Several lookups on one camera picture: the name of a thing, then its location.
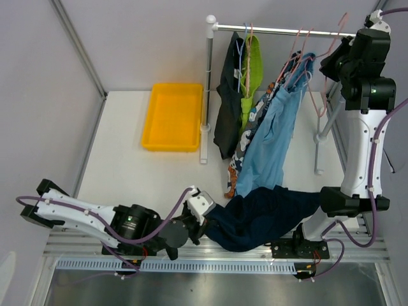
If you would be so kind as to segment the patterned blue orange shorts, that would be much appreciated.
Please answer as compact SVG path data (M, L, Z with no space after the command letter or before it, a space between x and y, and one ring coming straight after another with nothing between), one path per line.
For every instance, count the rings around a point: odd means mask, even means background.
M266 92L260 97L260 99L254 104L254 107L249 113L249 120L244 128L244 132L240 135L236 149L233 153L231 161L228 166L228 180L227 180L227 192L224 193L226 199L232 199L236 194L237 181L240 172L243 168L244 157L249 148L249 145L256 134L260 124L262 123L265 115L268 111L272 99L275 97L277 91L286 80L287 76L292 73L299 61L301 52L297 51L292 53L289 61L285 63L282 72L283 76L276 82L272 82L267 87Z

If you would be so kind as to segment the navy blue shorts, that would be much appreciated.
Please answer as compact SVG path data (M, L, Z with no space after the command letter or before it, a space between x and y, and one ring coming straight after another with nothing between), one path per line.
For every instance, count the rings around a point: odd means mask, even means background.
M205 216L204 235L227 251L246 252L279 239L319 207L319 192L259 187L216 205Z

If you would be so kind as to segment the lime green shorts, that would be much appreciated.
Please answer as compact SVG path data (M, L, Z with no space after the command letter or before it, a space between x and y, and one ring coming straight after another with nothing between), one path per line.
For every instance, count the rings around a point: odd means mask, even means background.
M242 74L244 73L244 61L242 66ZM253 35L251 47L251 78L249 97L245 98L243 95L243 83L241 80L241 121L240 134L244 132L244 128L249 120L249 113L254 107L254 93L258 90L263 80L263 61L261 55L261 47L258 38Z

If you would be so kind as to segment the blue wire hanger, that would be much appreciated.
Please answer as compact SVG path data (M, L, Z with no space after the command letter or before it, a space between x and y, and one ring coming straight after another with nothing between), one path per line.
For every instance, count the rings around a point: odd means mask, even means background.
M238 85L237 85L237 92L240 94L242 93L241 90L241 79L242 79L242 63L243 63L243 57L244 57L244 47L245 47L245 40L242 40L242 43L239 44L238 41L236 43L236 48L237 48L237 54L238 54Z

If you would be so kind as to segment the light blue shorts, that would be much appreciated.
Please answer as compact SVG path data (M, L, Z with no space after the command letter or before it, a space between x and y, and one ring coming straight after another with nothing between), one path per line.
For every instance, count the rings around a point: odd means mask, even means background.
M246 196L258 187L273 189L283 183L284 162L296 116L314 73L316 55L300 55L260 124L244 157L235 196Z

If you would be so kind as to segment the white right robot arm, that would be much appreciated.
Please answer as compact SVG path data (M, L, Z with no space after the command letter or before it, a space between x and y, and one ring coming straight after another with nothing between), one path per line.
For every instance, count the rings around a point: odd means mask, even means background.
M298 257L306 257L313 240L343 228L346 220L367 212L375 219L390 207L380 179L386 128L395 113L396 83L381 75L390 45L390 30L360 29L321 61L320 72L342 86L350 129L347 163L341 186L321 189L320 207L302 224L302 235L292 239Z

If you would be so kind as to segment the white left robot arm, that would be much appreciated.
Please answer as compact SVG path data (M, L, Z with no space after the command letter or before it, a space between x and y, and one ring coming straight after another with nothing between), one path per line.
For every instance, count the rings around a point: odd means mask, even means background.
M118 256L155 256L165 251L171 260L187 241L198 245L207 214L215 202L205 191L188 187L167 217L133 204L104 206L70 197L51 180L43 179L37 196L19 196L21 216L46 228L80 231L98 239L103 254Z

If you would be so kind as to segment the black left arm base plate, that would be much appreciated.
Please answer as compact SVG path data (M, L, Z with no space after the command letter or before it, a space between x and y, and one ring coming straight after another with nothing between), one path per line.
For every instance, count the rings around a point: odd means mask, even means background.
M121 256L157 256L157 253L161 250L158 247L152 245L122 245L120 244L118 248L113 248L102 244L103 255L110 255L108 249L111 249L118 255Z

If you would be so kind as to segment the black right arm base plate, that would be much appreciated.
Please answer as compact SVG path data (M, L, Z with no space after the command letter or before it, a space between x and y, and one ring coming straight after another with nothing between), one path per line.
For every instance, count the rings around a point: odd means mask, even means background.
M275 259L329 259L328 244L324 241L304 240L295 244L292 239L280 239L270 243Z

